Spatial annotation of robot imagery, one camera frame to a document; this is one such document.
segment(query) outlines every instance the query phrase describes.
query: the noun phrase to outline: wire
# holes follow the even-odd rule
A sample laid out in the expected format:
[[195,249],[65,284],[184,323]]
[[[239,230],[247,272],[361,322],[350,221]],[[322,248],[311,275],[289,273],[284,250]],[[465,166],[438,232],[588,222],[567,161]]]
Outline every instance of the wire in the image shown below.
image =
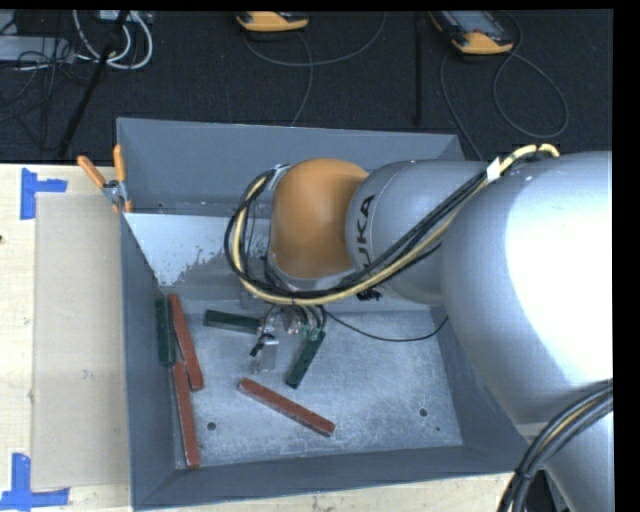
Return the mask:
[[[529,137],[536,137],[536,138],[540,138],[540,139],[550,139],[550,138],[553,138],[553,137],[557,137],[562,132],[564,132],[566,130],[567,126],[569,125],[569,105],[567,104],[567,100],[565,99],[564,95],[562,94],[562,91],[560,90],[560,88],[549,77],[549,75],[547,75],[544,71],[542,71],[533,62],[529,61],[528,59],[525,59],[521,55],[518,55],[518,50],[520,49],[520,46],[522,45],[522,41],[523,41],[522,29],[520,28],[520,25],[518,24],[516,19],[511,14],[507,13],[506,11],[501,11],[501,12],[503,14],[505,14],[513,22],[513,24],[516,26],[516,28],[518,30],[518,36],[517,36],[518,43],[516,44],[515,48],[513,48],[509,52],[509,55],[504,60],[504,62],[500,65],[500,67],[498,68],[498,71],[495,74],[495,77],[493,79],[493,100],[494,100],[494,103],[496,104],[496,107],[500,111],[500,114],[502,115],[504,120],[507,121],[507,123],[509,123],[513,128],[515,128],[519,132],[524,133],[525,135],[527,135]],[[526,130],[525,128],[522,128],[521,126],[519,126],[516,123],[514,123],[509,118],[507,113],[504,111],[502,106],[500,105],[500,102],[498,101],[498,93],[497,93],[498,79],[502,75],[502,72],[504,71],[504,68],[507,66],[507,64],[513,58],[520,59],[522,62],[524,62],[525,64],[529,65],[534,71],[536,71],[545,80],[547,80],[547,82],[551,85],[551,87],[553,87],[553,89],[556,91],[558,97],[560,98],[560,101],[562,102],[562,107],[564,109],[564,121],[562,123],[562,126],[558,130],[556,130],[555,132],[552,132],[552,133],[536,133],[536,132],[532,132],[530,130]]]
[[16,14],[17,14],[17,10],[13,11],[13,14],[11,15],[11,19],[9,21],[7,21],[2,27],[0,27],[0,35],[3,35],[7,29],[9,29],[9,27],[12,27],[13,25],[16,24]]
[[[550,144],[543,144],[540,146],[531,144],[529,146],[524,146],[508,155],[505,159],[501,161],[498,160],[497,174],[500,176],[517,162],[525,158],[537,157],[539,155],[557,157],[559,156],[559,153],[557,149]],[[332,289],[293,292],[291,290],[278,289],[277,287],[274,287],[273,283],[264,283],[252,278],[248,273],[248,269],[246,269],[242,263],[243,233],[245,231],[244,227],[248,208],[267,187],[275,175],[275,172],[275,169],[272,169],[271,171],[262,173],[249,185],[248,191],[245,193],[240,206],[236,209],[236,212],[233,214],[229,224],[227,225],[224,237],[225,256],[227,257],[227,261],[231,266],[231,269],[240,277],[242,285],[250,293],[265,300],[266,302],[285,305],[297,304],[302,306],[318,306],[342,300],[351,295],[356,295],[368,290],[391,278],[407,264],[411,263],[423,254],[424,251],[432,249],[433,244],[435,244],[436,241],[446,232],[458,211],[460,211],[471,197],[489,184],[487,174],[482,172],[470,180],[465,187],[461,187],[465,188],[464,194],[452,194],[452,196],[427,215],[423,221],[418,223],[413,230],[401,239],[404,243],[405,239],[408,238],[408,240],[406,240],[408,245],[405,246],[405,250],[403,250],[401,255],[397,256],[379,272],[371,275],[372,266],[374,264],[381,265],[383,263],[380,258],[376,259],[371,266],[354,273],[354,275],[358,275],[358,279],[360,276],[368,276],[364,280],[353,282],[347,279],[346,284]],[[400,249],[402,249],[402,247],[396,243],[387,250],[387,253],[390,251],[397,253]]]
[[369,48],[380,36],[380,34],[382,33],[382,29],[384,28],[384,25],[387,21],[387,12],[385,11],[382,14],[382,20],[380,21],[380,26],[378,27],[378,30],[376,31],[376,33],[373,35],[373,37],[363,46],[361,46],[360,48],[358,48],[356,51],[349,53],[347,55],[343,55],[341,57],[336,57],[334,59],[328,59],[328,60],[320,60],[320,61],[315,61],[315,62],[286,62],[286,61],[281,61],[281,60],[276,60],[276,59],[271,59],[269,57],[267,57],[266,55],[261,54],[260,52],[258,52],[255,48],[253,48],[253,46],[251,46],[251,44],[249,44],[249,41],[247,39],[247,37],[244,37],[244,43],[246,45],[246,47],[249,49],[249,51],[251,51],[251,53],[253,53],[254,55],[256,55],[257,57],[260,57],[261,59],[270,62],[271,64],[277,64],[278,66],[289,66],[289,67],[298,67],[298,68],[302,68],[302,67],[314,67],[314,66],[326,66],[329,64],[335,64],[337,62],[342,62],[348,59],[351,59],[353,57],[355,57],[356,55],[361,54],[362,52],[364,52],[367,48]]
[[[73,16],[73,22],[75,24],[76,30],[78,31],[78,35],[80,36],[80,39],[84,47],[89,51],[89,53],[93,57],[87,57],[86,55],[81,55],[81,54],[76,54],[76,56],[80,59],[91,60],[92,62],[98,62],[100,60],[100,53],[91,45],[91,43],[87,39],[87,36],[82,30],[82,27],[80,25],[80,19],[78,17],[78,10],[72,9],[71,13]],[[137,70],[137,69],[143,68],[149,63],[149,61],[151,60],[151,56],[153,55],[153,37],[151,35],[151,31],[149,30],[149,27],[144,22],[144,20],[140,17],[140,15],[137,13],[137,11],[131,11],[129,13],[129,16],[131,16],[131,18],[142,28],[142,31],[144,32],[144,35],[147,41],[147,52],[145,56],[142,58],[142,60],[140,60],[137,63],[120,64],[118,62],[122,60],[125,56],[127,56],[127,54],[129,53],[132,47],[131,34],[129,33],[129,29],[126,27],[126,25],[123,25],[122,30],[127,40],[125,49],[119,54],[107,59],[107,65],[114,69],[130,71],[130,70]]]
[[613,379],[555,416],[531,443],[507,486],[498,512],[522,512],[535,474],[567,443],[613,411]]
[[321,309],[324,312],[324,314],[326,314],[334,322],[339,323],[340,325],[346,327],[347,329],[351,329],[352,331],[357,332],[358,334],[362,334],[363,336],[366,336],[367,338],[372,338],[374,340],[380,340],[380,341],[391,341],[391,342],[395,342],[395,343],[406,343],[406,342],[412,342],[412,341],[422,341],[422,340],[426,340],[426,339],[432,338],[433,336],[438,334],[438,332],[440,332],[442,327],[444,327],[444,324],[447,323],[447,320],[449,320],[449,316],[448,315],[445,316],[444,320],[442,320],[440,325],[438,325],[438,327],[436,327],[436,329],[434,331],[430,332],[429,334],[425,334],[423,336],[418,336],[418,337],[415,337],[415,338],[385,338],[383,336],[377,336],[375,334],[371,334],[371,333],[365,332],[365,331],[359,329],[358,327],[355,327],[355,326],[353,326],[351,324],[348,324],[344,320],[341,320],[340,318],[335,316],[333,313],[330,313],[329,311],[327,311],[326,308],[324,308],[322,306],[321,306]]
[[[300,41],[304,45],[305,50],[307,51],[307,55],[309,56],[309,64],[312,64],[313,63],[313,56],[311,55],[311,48],[309,48],[309,45],[304,40],[304,37],[302,37],[301,34],[298,34],[298,38],[300,39]],[[294,116],[293,121],[291,121],[291,126],[295,125],[298,122],[298,118],[300,117],[300,114],[302,114],[302,110],[304,109],[305,105],[307,104],[307,100],[309,99],[309,96],[311,94],[311,84],[312,83],[313,83],[313,66],[310,65],[309,66],[309,82],[307,83],[307,90],[304,93],[304,98],[302,98],[302,102],[300,103],[300,107],[298,107],[298,112],[296,112],[296,115]]]
[[302,34],[298,33],[296,34],[298,36],[298,38],[300,39],[300,41],[302,42],[302,44],[304,45],[304,48],[307,52],[307,56],[308,56],[308,61],[307,62],[286,62],[286,61],[280,61],[280,60],[275,60],[275,59],[271,59],[269,57],[267,57],[266,55],[261,54],[260,52],[258,52],[253,46],[251,46],[251,44],[249,43],[248,37],[244,36],[243,40],[244,40],[244,44],[246,45],[246,47],[257,57],[271,63],[271,64],[276,64],[278,66],[286,66],[286,67],[293,67],[293,68],[309,68],[309,81],[307,83],[307,90],[305,92],[304,98],[302,99],[302,102],[300,104],[300,106],[298,107],[298,111],[296,113],[296,115],[294,116],[293,120],[291,121],[290,126],[294,126],[297,122],[298,119],[300,118],[300,115],[302,114],[302,111],[309,99],[309,96],[311,95],[311,86],[313,83],[313,68],[316,66],[326,66],[329,64],[336,64],[338,62],[342,62],[348,59],[351,59],[353,57],[355,57],[356,55],[359,55],[360,53],[364,52],[367,48],[369,48],[375,41],[376,39],[378,39],[378,37],[380,36],[380,34],[382,33],[382,29],[384,28],[385,22],[387,19],[387,13],[384,12],[383,16],[382,16],[382,21],[380,22],[380,26],[378,27],[378,30],[376,31],[376,33],[373,35],[373,37],[363,46],[361,46],[358,50],[356,50],[355,52],[352,52],[350,54],[347,55],[343,55],[341,57],[337,57],[334,59],[329,59],[329,60],[323,60],[323,61],[317,61],[314,62],[313,61],[313,57],[311,54],[311,49],[309,48],[309,45],[307,44],[306,40],[302,37]]
[[[514,129],[518,130],[520,133],[523,133],[529,137],[533,137],[533,138],[540,138],[540,139],[548,139],[548,138],[553,138],[553,137],[557,137],[558,135],[560,135],[561,133],[563,133],[568,124],[569,124],[569,106],[567,104],[567,100],[565,99],[564,95],[562,94],[562,91],[560,90],[560,88],[555,84],[555,82],[544,72],[542,71],[538,66],[536,66],[535,64],[533,64],[531,61],[529,61],[528,59],[518,55],[517,51],[520,48],[522,41],[523,41],[523,36],[522,36],[522,30],[520,28],[520,25],[518,24],[518,22],[516,21],[516,19],[511,16],[509,13],[502,11],[506,16],[508,16],[511,21],[513,22],[513,24],[516,26],[517,31],[518,31],[518,35],[516,37],[516,39],[518,40],[517,44],[514,46],[514,48],[508,53],[507,58],[502,62],[502,64],[500,64],[498,70],[496,71],[496,74],[494,75],[493,78],[493,101],[494,104],[496,106],[496,108],[498,109],[498,111],[500,112],[500,115],[503,117],[503,119]],[[467,139],[467,142],[469,143],[469,145],[471,146],[471,148],[473,149],[473,152],[476,154],[476,156],[478,157],[479,160],[485,160],[485,158],[483,158],[482,153],[480,152],[480,150],[477,148],[477,146],[473,143],[473,139],[471,138],[471,136],[469,135],[469,132],[466,130],[464,123],[460,120],[460,117],[458,116],[458,114],[456,113],[456,110],[453,106],[453,103],[449,97],[449,93],[447,91],[447,87],[445,84],[445,80],[444,80],[444,67],[445,67],[445,63],[447,62],[447,60],[449,59],[451,52],[446,52],[442,58],[442,61],[440,63],[440,85],[442,87],[442,91],[443,91],[443,95],[444,95],[444,99],[447,103],[447,106],[449,107],[449,111],[451,112],[456,124],[458,125],[458,128],[460,129],[460,131],[462,132],[462,134],[464,135],[464,137]],[[553,89],[556,91],[556,93],[558,94],[560,101],[562,102],[562,107],[564,110],[564,120],[562,123],[561,128],[559,128],[558,130],[556,130],[555,132],[552,133],[535,133],[533,131],[527,130],[525,128],[523,128],[522,126],[516,124],[515,122],[513,122],[509,116],[507,115],[507,113],[505,112],[505,110],[502,108],[502,106],[500,105],[500,102],[498,101],[498,92],[497,92],[497,88],[498,88],[498,80],[501,77],[505,67],[507,66],[507,64],[509,62],[511,62],[512,59],[519,59],[522,62],[524,62],[525,64],[529,65],[534,71],[536,71],[538,74],[540,74],[544,79],[546,79],[549,84],[553,87]]]

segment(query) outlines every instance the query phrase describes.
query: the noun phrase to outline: white cable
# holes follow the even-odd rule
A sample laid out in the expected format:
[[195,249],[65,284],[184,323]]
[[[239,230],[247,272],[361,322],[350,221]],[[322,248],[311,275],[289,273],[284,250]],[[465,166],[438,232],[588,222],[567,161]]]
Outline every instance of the white cable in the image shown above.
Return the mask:
[[[82,40],[82,43],[84,44],[84,46],[87,48],[87,50],[96,59],[100,59],[100,54],[91,46],[91,44],[89,43],[87,37],[85,36],[84,32],[82,31],[82,28],[80,27],[80,20],[78,19],[78,11],[77,11],[77,9],[73,9],[72,10],[72,14],[73,14],[73,21],[74,21],[74,23],[76,25],[76,30],[78,31],[78,34],[80,35],[80,39]],[[116,55],[115,57],[111,57],[110,59],[107,59],[107,65],[109,67],[114,68],[114,69],[122,69],[122,70],[126,70],[126,71],[140,69],[140,68],[146,66],[149,63],[149,61],[151,60],[151,56],[153,54],[153,37],[151,36],[151,31],[149,30],[149,27],[142,20],[142,18],[140,17],[140,15],[136,11],[131,11],[129,15],[133,18],[133,20],[136,23],[138,23],[140,25],[140,27],[144,31],[145,37],[147,39],[148,50],[147,50],[147,54],[145,55],[145,57],[140,62],[137,62],[136,64],[130,64],[130,65],[128,65],[128,64],[119,64],[117,61],[119,61],[122,58],[124,58],[129,53],[129,51],[131,50],[131,34],[129,33],[129,30],[127,29],[127,27],[123,25],[122,28],[123,28],[125,36],[127,38],[126,48],[124,49],[124,51],[122,51],[120,54]],[[85,60],[93,60],[90,57],[86,57],[84,55],[77,55],[77,57],[79,57],[81,59],[85,59]]]

